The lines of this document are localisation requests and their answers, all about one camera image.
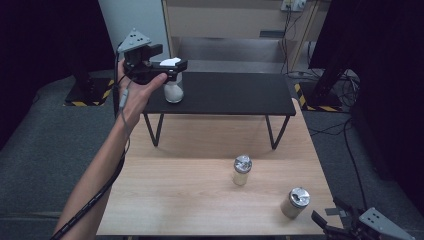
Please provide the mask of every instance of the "black table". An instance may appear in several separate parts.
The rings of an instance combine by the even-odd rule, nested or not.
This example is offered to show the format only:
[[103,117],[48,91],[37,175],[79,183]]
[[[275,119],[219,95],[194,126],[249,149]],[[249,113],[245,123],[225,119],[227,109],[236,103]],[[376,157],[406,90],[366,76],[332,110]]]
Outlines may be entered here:
[[[168,103],[163,89],[155,91],[143,115],[154,146],[158,146],[164,114],[264,115],[272,149],[276,149],[290,116],[296,115],[284,76],[265,73],[183,72],[184,98]],[[148,114],[160,114],[156,136]],[[285,116],[277,139],[269,116]]]

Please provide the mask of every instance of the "wooden table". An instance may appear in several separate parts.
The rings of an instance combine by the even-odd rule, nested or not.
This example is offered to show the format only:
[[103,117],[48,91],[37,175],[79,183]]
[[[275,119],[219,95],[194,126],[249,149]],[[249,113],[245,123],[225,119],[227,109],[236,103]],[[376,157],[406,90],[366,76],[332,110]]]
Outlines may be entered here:
[[[293,101],[297,114],[276,150],[269,146],[264,116],[167,115],[158,147],[140,122],[98,235],[323,234],[311,219],[312,210],[341,227],[338,216],[325,215],[335,205]],[[284,117],[270,120],[278,132]],[[234,159],[241,154],[253,161],[242,187],[232,182]],[[290,220],[279,205],[299,186],[309,191],[311,203]]]

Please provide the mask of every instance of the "jar lid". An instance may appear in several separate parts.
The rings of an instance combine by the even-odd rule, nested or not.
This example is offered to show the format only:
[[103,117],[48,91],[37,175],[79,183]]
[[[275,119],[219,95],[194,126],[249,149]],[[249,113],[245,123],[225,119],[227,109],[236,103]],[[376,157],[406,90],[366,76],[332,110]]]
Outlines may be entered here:
[[291,190],[289,197],[290,202],[297,208],[305,208],[311,200],[308,191],[302,187]]
[[240,155],[234,161],[234,169],[239,173],[248,173],[252,169],[252,160],[248,155]]

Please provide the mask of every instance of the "table leg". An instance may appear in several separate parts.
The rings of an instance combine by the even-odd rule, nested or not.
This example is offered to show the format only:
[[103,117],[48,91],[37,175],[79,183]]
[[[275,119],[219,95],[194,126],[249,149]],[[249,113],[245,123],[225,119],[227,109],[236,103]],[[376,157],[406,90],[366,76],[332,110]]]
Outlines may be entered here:
[[160,114],[158,127],[156,129],[156,136],[153,133],[152,125],[150,125],[149,116],[147,115],[147,113],[143,113],[143,115],[144,115],[144,120],[146,120],[147,129],[149,129],[152,143],[155,147],[157,147],[159,145],[159,137],[160,137],[160,131],[162,130],[162,122],[163,122],[164,114],[163,113]]
[[280,133],[278,134],[277,140],[274,142],[274,137],[272,135],[271,123],[269,122],[269,116],[265,115],[266,125],[268,126],[269,139],[271,140],[272,149],[277,149],[278,143],[280,143],[281,137],[283,136],[284,130],[286,129],[287,123],[289,122],[290,116],[286,116],[284,119],[283,126],[281,127]]

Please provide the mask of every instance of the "black cable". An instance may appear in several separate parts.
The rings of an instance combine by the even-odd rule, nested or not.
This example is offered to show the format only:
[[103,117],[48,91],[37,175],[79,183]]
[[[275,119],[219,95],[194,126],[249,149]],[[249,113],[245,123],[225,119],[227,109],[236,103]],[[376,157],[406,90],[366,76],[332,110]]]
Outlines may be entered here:
[[74,217],[71,218],[65,225],[62,226],[61,229],[59,229],[51,238],[50,240],[57,240],[61,239],[69,230],[72,229],[75,224],[81,220],[85,216],[85,214],[90,211],[96,205],[96,203],[104,196],[104,194],[109,190],[109,188],[112,186],[112,184],[115,182],[115,180],[118,178],[119,174],[121,173],[122,167],[124,166],[125,162],[125,152],[121,155],[121,160],[118,163],[118,166],[116,167],[115,172],[113,173],[112,177],[106,182],[106,184],[97,192],[96,195],[94,195],[93,198],[91,198],[90,201],[88,201],[84,207],[81,208],[81,210],[75,214]]
[[347,135],[346,135],[346,130],[347,130],[347,129],[346,129],[346,126],[347,126],[347,124],[348,124],[350,121],[352,121],[352,118],[349,118],[349,119],[345,122],[345,124],[344,124],[344,126],[343,126],[343,133],[344,133],[343,135],[344,135],[344,139],[345,139],[345,143],[346,143],[347,150],[348,150],[349,155],[350,155],[350,159],[352,160],[353,167],[355,168],[356,177],[358,178],[359,189],[360,189],[360,191],[361,191],[361,195],[362,195],[362,202],[363,202],[363,204],[364,204],[364,209],[365,209],[365,210],[367,210],[367,209],[368,209],[368,206],[367,206],[367,201],[366,201],[366,199],[365,199],[364,188],[362,187],[361,177],[359,176],[359,171],[358,171],[358,167],[356,166],[355,158],[353,157],[352,151],[350,150],[349,143],[348,143],[348,141],[347,141]]
[[333,136],[336,136],[336,135],[339,135],[340,133],[342,133],[342,132],[344,131],[344,129],[342,129],[341,131],[339,131],[339,132],[337,132],[337,133],[328,133],[328,132],[326,132],[326,131],[327,131],[327,130],[330,130],[330,129],[332,129],[332,128],[335,128],[335,127],[341,126],[341,125],[343,125],[343,124],[344,124],[344,123],[339,123],[339,124],[333,125],[333,126],[331,126],[331,127],[325,128],[325,129],[323,129],[323,130],[316,130],[316,129],[309,128],[309,127],[308,127],[308,129],[309,129],[309,130],[311,130],[311,131],[314,131],[314,132],[315,132],[315,133],[312,133],[312,134],[311,134],[311,137],[312,137],[312,136],[315,136],[315,135],[317,135],[317,134],[320,134],[320,133],[327,134],[327,135],[333,135]]
[[[119,61],[119,53],[116,51],[116,60],[115,60],[115,79],[117,79],[117,71],[118,71],[118,61]],[[115,106],[118,106],[119,109],[119,82],[115,82],[114,84],[114,91],[113,91],[113,102],[114,102],[114,110],[115,110],[115,118],[118,114],[118,111],[115,109]],[[96,203],[104,196],[104,194],[110,189],[110,187],[113,185],[115,180],[118,178],[119,174],[121,173],[122,167],[124,166],[125,162],[125,155],[128,152],[128,149],[130,147],[130,140],[128,139],[128,145],[126,149],[124,149],[120,161],[118,163],[118,166],[115,169],[115,172],[110,177],[110,179],[106,182],[105,185],[97,192],[96,195],[94,195],[90,201],[88,201],[84,207],[81,208],[81,210],[75,214],[74,217],[72,217],[65,225],[62,226],[51,238],[50,240],[57,240],[61,239],[69,230],[72,229],[75,224],[77,224],[84,216],[87,214],[90,209],[92,209]]]
[[286,22],[285,22],[285,26],[284,26],[284,34],[283,34],[283,38],[281,39],[281,47],[283,48],[283,52],[284,52],[284,63],[283,66],[281,67],[280,73],[283,73],[284,67],[287,67],[287,72],[286,74],[288,74],[289,72],[289,64],[288,64],[288,49],[287,49],[287,38],[286,38],[286,34],[288,31],[288,26],[290,23],[290,18],[291,18],[291,7],[288,8],[287,10],[287,14],[286,14]]

